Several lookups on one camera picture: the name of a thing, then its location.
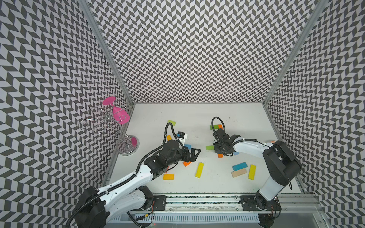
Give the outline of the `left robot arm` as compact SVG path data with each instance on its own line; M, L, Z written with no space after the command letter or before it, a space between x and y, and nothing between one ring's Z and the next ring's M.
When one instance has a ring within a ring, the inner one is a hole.
M188 149L180 140L163 142L140 160L134 172L99 189L85 189L65 226L69 228L75 221L79 228L103 228L116 215L142 208L153 199L147 183L165 174L173 164L195 162L200 153L200 149Z

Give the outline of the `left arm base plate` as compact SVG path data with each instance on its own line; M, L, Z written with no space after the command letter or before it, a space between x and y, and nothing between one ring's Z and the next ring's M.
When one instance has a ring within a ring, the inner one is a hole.
M147 198L146 202L137 210L139 211L165 211L166 195L155 195L152 198Z

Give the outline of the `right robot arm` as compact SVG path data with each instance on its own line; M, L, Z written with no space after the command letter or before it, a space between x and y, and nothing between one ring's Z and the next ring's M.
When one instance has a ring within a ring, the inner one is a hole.
M217 154L231 155L234 152L246 153L265 161L269 177L255 195L240 196L244 211L269 211L281 209L277 195L289 185L301 171L302 165L294 152L283 142L259 142L256 139L240 139L239 135L229 136L225 130L213 130L214 151Z

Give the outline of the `teal block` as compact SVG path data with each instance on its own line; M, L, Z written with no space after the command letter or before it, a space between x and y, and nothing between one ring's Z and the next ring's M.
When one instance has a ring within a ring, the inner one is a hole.
M241 169L245 169L247 167L248 167L247 163L242 162L242 163L239 163L237 165L234 165L232 168L233 168L233 171L235 172L235 171L238 171L238 170L241 170Z

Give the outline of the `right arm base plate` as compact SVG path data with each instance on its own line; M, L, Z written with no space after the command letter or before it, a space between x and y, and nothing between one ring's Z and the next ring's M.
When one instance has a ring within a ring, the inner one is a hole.
M240 203L244 211L268 211L273 213L282 209L277 197L268 201L261 196L241 195Z

